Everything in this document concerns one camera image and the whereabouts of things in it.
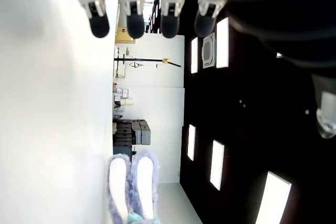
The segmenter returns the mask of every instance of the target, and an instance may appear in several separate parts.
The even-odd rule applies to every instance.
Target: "white wall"
[[[77,0],[0,0],[0,223],[107,223],[110,34]]]
[[[202,224],[179,183],[159,184],[158,215],[162,224]]]
[[[136,150],[151,149],[161,165],[161,183],[180,181],[181,139],[184,115],[184,36],[166,39],[162,34],[144,34],[129,48],[129,58],[170,58],[182,67],[140,62],[143,67],[127,64],[126,78],[115,82],[130,90],[134,104],[120,112],[125,119],[146,119],[151,129],[151,145],[137,145]]]
[[[145,66],[132,68],[127,64],[126,78],[118,79],[118,84],[124,86],[183,88],[184,36],[176,35],[172,39],[167,39],[162,34],[144,34],[135,43],[118,44],[118,46],[129,48],[130,56],[128,58],[170,58],[172,63],[182,67],[178,68],[170,64],[159,63],[160,65],[156,68],[156,63],[154,62],[139,62]]]

